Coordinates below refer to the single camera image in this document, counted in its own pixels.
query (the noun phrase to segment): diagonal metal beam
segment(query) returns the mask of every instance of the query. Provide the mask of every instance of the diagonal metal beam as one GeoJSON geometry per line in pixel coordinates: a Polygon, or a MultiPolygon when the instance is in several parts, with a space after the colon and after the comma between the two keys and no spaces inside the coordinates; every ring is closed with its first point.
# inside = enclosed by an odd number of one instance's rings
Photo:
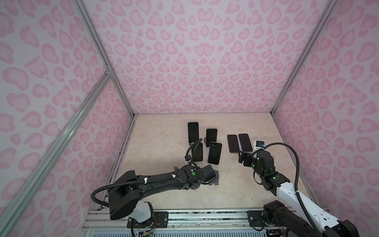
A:
{"type": "Polygon", "coordinates": [[[326,3],[326,7],[324,8],[324,11],[321,13],[321,16],[318,19],[318,22],[316,23],[316,26],[314,27],[312,33],[310,34],[309,39],[307,43],[305,44],[305,47],[303,51],[301,52],[298,61],[293,67],[288,77],[288,80],[284,84],[283,89],[281,90],[278,96],[278,99],[276,100],[273,106],[273,109],[271,110],[271,114],[273,116],[278,111],[278,108],[280,107],[280,104],[284,100],[285,95],[289,91],[291,84],[295,81],[298,71],[300,70],[301,66],[304,64],[305,60],[307,59],[307,56],[310,54],[310,51],[313,48],[313,45],[316,43],[322,30],[325,28],[328,20],[330,19],[330,16],[332,15],[333,11],[336,9],[335,7],[338,2],[339,0],[329,0],[328,3],[326,3]]]}
{"type": "Polygon", "coordinates": [[[54,167],[56,161],[62,155],[68,143],[75,135],[81,123],[83,122],[88,112],[91,110],[97,98],[100,96],[103,89],[106,87],[111,78],[112,75],[108,72],[106,72],[101,77],[100,81],[96,84],[95,88],[83,101],[83,103],[78,108],[78,111],[74,114],[74,116],[68,122],[65,129],[54,142],[49,152],[45,155],[45,157],[39,163],[37,168],[29,176],[28,180],[23,185],[21,190],[18,192],[17,196],[9,204],[8,208],[5,210],[0,219],[1,237],[8,236],[9,233],[13,230],[19,218],[21,217],[25,209],[28,207],[30,201],[37,193],[38,189],[46,179],[47,175],[54,167]]]}
{"type": "Polygon", "coordinates": [[[94,42],[97,51],[99,52],[99,56],[102,59],[104,66],[108,69],[108,71],[111,74],[114,74],[114,78],[112,78],[113,83],[116,87],[118,94],[121,97],[122,102],[124,103],[124,106],[126,107],[130,117],[132,118],[134,116],[133,110],[132,110],[132,108],[128,102],[128,99],[125,95],[124,90],[122,89],[122,86],[120,84],[118,77],[114,73],[112,64],[111,64],[111,62],[110,62],[110,60],[106,54],[106,51],[105,51],[103,44],[101,43],[100,37],[97,34],[97,31],[94,27],[94,24],[92,23],[92,20],[91,20],[91,17],[89,15],[89,12],[87,10],[86,5],[84,4],[84,2],[82,0],[72,0],[72,2],[74,3],[81,19],[83,20],[83,23],[84,23],[85,27],[87,28],[87,31],[88,31],[92,41],[94,42]]]}

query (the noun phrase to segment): light blue vented panel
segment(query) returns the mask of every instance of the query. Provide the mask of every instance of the light blue vented panel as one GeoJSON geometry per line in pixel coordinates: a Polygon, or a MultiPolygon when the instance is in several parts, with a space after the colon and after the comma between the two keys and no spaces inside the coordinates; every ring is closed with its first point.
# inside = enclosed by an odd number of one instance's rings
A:
{"type": "MultiPolygon", "coordinates": [[[[127,231],[95,231],[93,237],[132,237],[127,231]]],[[[267,237],[266,231],[255,230],[172,230],[155,231],[153,237],[267,237]]]]}

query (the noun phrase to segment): black smartphone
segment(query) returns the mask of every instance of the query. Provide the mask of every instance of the black smartphone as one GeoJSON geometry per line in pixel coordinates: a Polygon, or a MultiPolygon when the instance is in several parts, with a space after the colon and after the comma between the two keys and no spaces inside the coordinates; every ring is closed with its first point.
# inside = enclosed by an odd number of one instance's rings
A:
{"type": "Polygon", "coordinates": [[[237,135],[228,135],[228,145],[230,153],[238,153],[240,146],[238,144],[237,135]]]}
{"type": "Polygon", "coordinates": [[[218,165],[220,163],[222,144],[219,142],[211,142],[209,147],[208,163],[218,165]]]}
{"type": "Polygon", "coordinates": [[[199,139],[199,123],[189,122],[188,123],[188,143],[191,145],[199,139]]]}
{"type": "Polygon", "coordinates": [[[192,152],[193,161],[195,162],[203,161],[203,143],[199,143],[195,153],[193,153],[193,148],[191,152],[192,152]]]}
{"type": "Polygon", "coordinates": [[[209,147],[211,142],[217,141],[217,129],[207,129],[207,136],[205,137],[205,146],[209,147]]]}
{"type": "Polygon", "coordinates": [[[238,134],[238,138],[240,139],[242,151],[253,151],[253,147],[251,146],[250,138],[247,133],[238,134]]]}

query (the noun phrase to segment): pink patterned wall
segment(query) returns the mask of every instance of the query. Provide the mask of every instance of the pink patterned wall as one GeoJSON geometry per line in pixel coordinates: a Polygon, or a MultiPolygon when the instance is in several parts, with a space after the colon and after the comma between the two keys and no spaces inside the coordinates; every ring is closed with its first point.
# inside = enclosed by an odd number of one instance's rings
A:
{"type": "Polygon", "coordinates": [[[96,205],[90,194],[104,186],[128,122],[109,82],[10,237],[77,235],[96,205]]]}
{"type": "Polygon", "coordinates": [[[85,0],[136,113],[271,111],[327,0],[85,0]]]}
{"type": "Polygon", "coordinates": [[[343,0],[274,119],[322,206],[379,231],[379,3],[343,0]]]}
{"type": "Polygon", "coordinates": [[[103,75],[70,0],[0,3],[0,215],[103,75]]]}

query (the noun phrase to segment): white robotic arm segment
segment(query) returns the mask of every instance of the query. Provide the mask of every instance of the white robotic arm segment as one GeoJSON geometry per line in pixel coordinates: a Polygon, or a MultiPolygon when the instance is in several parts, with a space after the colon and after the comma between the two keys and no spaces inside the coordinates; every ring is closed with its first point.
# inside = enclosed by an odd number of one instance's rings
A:
{"type": "MultiPolygon", "coordinates": [[[[324,211],[318,205],[316,205],[312,200],[310,200],[307,196],[302,194],[300,191],[301,199],[305,208],[307,209],[310,217],[313,222],[316,224],[317,228],[321,231],[325,231],[325,226],[333,227],[338,225],[338,218],[324,211]]],[[[305,216],[298,198],[296,197],[295,187],[293,183],[283,183],[280,187],[276,189],[276,195],[283,201],[285,201],[288,205],[290,205],[304,220],[307,220],[305,216]]]]}

